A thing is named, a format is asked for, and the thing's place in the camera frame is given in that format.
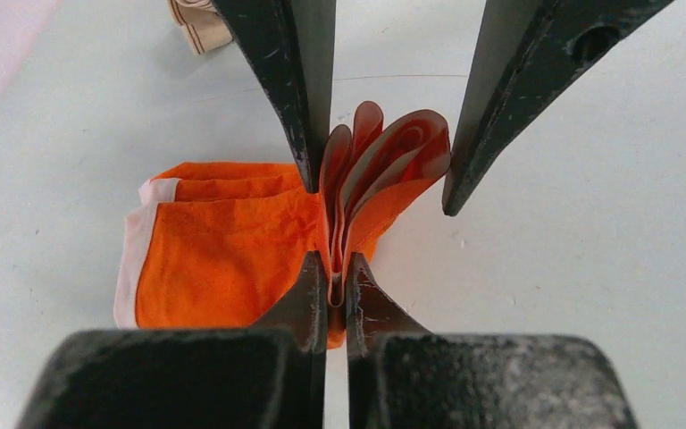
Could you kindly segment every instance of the metal jaw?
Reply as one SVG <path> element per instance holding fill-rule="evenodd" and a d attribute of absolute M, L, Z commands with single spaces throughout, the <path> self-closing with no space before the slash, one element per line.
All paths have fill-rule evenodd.
<path fill-rule="evenodd" d="M 435 335 L 355 255 L 347 282 L 350 427 L 636 427 L 613 368 L 581 339 Z M 321 428 L 327 279 L 308 254 L 246 329 L 71 336 L 18 427 Z"/>
<path fill-rule="evenodd" d="M 671 2 L 487 0 L 443 190 L 446 215 L 459 213 L 503 149 L 546 107 Z M 330 130 L 335 0 L 213 3 L 315 192 Z"/>

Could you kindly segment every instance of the white table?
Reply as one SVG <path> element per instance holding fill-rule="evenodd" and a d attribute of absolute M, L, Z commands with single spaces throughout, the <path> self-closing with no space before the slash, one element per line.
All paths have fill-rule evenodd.
<path fill-rule="evenodd" d="M 372 99 L 455 127 L 481 13 L 339 1 L 332 121 Z M 113 327 L 122 218 L 185 160 L 291 161 L 238 48 L 193 56 L 164 1 L 64 2 L 0 99 L 0 427 L 63 337 Z M 643 427 L 686 428 L 686 0 L 567 90 L 458 217 L 440 191 L 382 239 L 383 289 L 435 332 L 586 337 Z M 341 350 L 329 366 L 328 427 L 347 427 Z"/>

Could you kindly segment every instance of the orange fabric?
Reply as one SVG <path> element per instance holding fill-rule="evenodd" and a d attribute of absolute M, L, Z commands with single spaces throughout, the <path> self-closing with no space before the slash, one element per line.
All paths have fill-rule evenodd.
<path fill-rule="evenodd" d="M 377 239 L 448 168 L 448 126 L 432 111 L 382 129 L 372 102 L 353 132 L 338 126 L 318 194 L 292 164 L 184 163 L 174 202 L 159 203 L 135 296 L 141 328 L 245 327 L 294 284 L 308 251 L 320 251 L 329 304 L 343 304 L 350 255 L 372 258 Z M 345 326 L 331 324 L 328 347 Z"/>

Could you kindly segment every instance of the beige fabric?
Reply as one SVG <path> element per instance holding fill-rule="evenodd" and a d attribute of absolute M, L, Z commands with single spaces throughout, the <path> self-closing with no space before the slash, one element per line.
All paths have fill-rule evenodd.
<path fill-rule="evenodd" d="M 167 0 L 172 18 L 193 52 L 201 55 L 232 40 L 224 21 L 209 0 Z"/>

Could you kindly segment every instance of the white trim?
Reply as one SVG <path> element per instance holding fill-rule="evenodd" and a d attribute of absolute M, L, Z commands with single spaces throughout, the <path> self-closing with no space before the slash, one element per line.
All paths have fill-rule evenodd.
<path fill-rule="evenodd" d="M 125 217 L 125 239 L 113 309 L 114 322 L 119 328 L 138 328 L 135 317 L 138 282 L 151 246 L 156 211 L 160 202 L 174 201 L 179 181 L 180 179 L 146 181 L 138 190 L 143 206 Z"/>

